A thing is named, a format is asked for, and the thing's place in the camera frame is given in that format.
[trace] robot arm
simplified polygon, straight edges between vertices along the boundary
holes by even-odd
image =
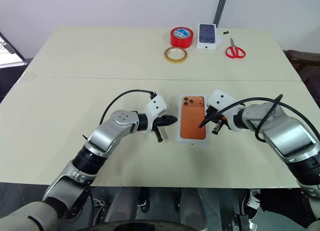
[[[218,134],[223,124],[230,130],[256,132],[260,122],[274,106],[273,102],[245,106],[236,105],[221,115],[215,114],[236,102],[221,90],[216,90],[208,100],[208,121],[217,123],[213,133]],[[264,140],[287,165],[297,183],[309,197],[315,217],[320,218],[320,142],[299,120],[288,116],[277,105],[259,129]]]
[[[29,203],[2,218],[1,230],[48,231],[61,217],[75,217],[88,198],[90,184],[122,138],[136,131],[154,131],[158,142],[162,141],[158,126],[177,121],[174,116],[163,115],[167,109],[164,99],[157,95],[146,105],[144,113],[113,112],[109,120],[93,131],[77,156],[47,188],[42,202]]]

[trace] phone image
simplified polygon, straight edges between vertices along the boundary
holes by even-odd
[[[180,137],[183,139],[204,140],[206,127],[199,128],[205,119],[205,99],[203,96],[184,96],[181,103]]]
[[[199,25],[199,42],[214,44],[216,42],[215,36],[215,26],[212,24]]]

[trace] red scissors handle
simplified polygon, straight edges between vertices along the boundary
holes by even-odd
[[[230,59],[235,59],[235,58],[243,59],[246,56],[246,52],[240,47],[229,46],[225,50],[225,55]]]

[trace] white wall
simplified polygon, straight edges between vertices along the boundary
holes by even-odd
[[[62,25],[195,27],[199,22],[213,21],[218,2],[219,0],[0,0],[0,32],[25,58],[29,58]],[[272,32],[283,49],[320,53],[319,2],[320,0],[227,0],[219,26],[266,29]]]

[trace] orange phone box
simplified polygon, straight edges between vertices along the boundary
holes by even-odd
[[[207,127],[199,128],[205,119],[206,99],[204,95],[180,95],[177,142],[196,145],[208,143]]]

